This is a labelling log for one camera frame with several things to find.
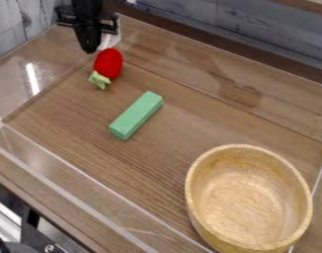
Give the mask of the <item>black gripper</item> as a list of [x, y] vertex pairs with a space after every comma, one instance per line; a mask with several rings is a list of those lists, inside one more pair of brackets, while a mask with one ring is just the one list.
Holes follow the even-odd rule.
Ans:
[[119, 34], [119, 16], [104, 12], [95, 17], [78, 18], [71, 6], [60, 6], [55, 9], [56, 23], [60, 26], [74, 27], [82, 49], [94, 52], [102, 42], [102, 32], [112, 35]]

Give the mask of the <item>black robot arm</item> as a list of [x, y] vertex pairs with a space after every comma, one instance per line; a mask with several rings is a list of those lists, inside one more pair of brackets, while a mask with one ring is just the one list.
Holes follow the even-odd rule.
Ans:
[[119, 34], [119, 16], [104, 7], [104, 0], [71, 0], [55, 9], [56, 23], [74, 29], [80, 47], [94, 53], [102, 43], [102, 35]]

